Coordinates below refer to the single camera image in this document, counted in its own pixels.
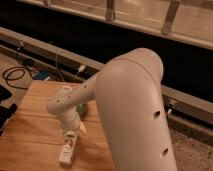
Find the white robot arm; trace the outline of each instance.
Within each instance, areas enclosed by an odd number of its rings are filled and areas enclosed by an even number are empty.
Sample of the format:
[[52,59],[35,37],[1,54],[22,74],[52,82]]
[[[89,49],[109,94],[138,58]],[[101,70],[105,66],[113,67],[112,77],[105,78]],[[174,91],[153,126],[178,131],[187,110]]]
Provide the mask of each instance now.
[[79,88],[50,98],[48,111],[73,130],[79,122],[70,110],[95,99],[118,171],[177,171],[162,102],[162,76],[158,55],[136,49],[108,62]]

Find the floor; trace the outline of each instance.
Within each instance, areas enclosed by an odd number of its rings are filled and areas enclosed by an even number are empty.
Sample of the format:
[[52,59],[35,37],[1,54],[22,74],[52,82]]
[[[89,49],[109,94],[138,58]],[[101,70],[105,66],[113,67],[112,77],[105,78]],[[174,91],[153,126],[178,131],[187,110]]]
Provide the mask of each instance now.
[[[12,58],[9,58],[3,54],[0,54],[0,71],[3,71],[7,68],[18,66],[19,64]],[[13,82],[19,86],[30,85],[31,78],[29,75],[25,75],[23,79]],[[12,103],[16,103],[17,105],[20,103],[25,90],[18,90],[14,88],[10,88],[6,85],[5,81],[0,77],[0,84],[8,88],[12,93],[13,97],[9,100],[2,102],[2,105],[9,106]],[[173,141],[176,161],[178,165],[179,171],[213,171],[213,134],[212,130],[205,129],[200,126],[195,126],[189,123],[189,127],[192,126],[200,132],[200,130],[204,131],[202,133],[203,136],[196,136],[196,139],[192,138],[192,134],[195,132],[188,132],[188,125],[180,126],[179,124],[174,123],[171,119],[169,119],[170,132]]]

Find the wood plank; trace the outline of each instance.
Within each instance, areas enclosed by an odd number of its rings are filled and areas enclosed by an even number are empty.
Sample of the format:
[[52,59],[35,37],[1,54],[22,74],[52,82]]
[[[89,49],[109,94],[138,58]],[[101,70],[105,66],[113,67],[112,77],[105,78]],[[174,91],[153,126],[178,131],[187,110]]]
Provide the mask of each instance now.
[[63,85],[78,87],[80,84],[77,83],[67,83],[67,82],[56,82],[56,81],[32,81],[26,95],[29,96],[42,96],[50,97],[55,93],[57,89]]
[[115,170],[95,101],[88,103],[83,118],[88,135],[78,137],[72,166],[63,168],[57,162],[63,138],[59,122],[46,110],[46,102],[61,85],[64,83],[32,82],[0,139],[0,170]]
[[16,115],[8,123],[2,139],[34,143],[63,144],[63,134],[56,118]]
[[[84,123],[87,135],[79,137],[79,145],[108,150],[102,125],[98,122]],[[63,133],[56,118],[17,115],[7,125],[2,139],[62,145]]]
[[[55,117],[48,113],[47,111],[47,99],[49,97],[42,96],[29,96],[26,95],[22,99],[16,114],[17,115],[28,115],[28,116],[39,116],[39,117]],[[100,118],[97,114],[97,108],[95,101],[87,103],[87,112],[84,121],[96,121],[99,122]]]
[[60,145],[0,140],[0,170],[6,171],[113,171],[109,151],[77,146],[73,164],[63,168],[57,162]]

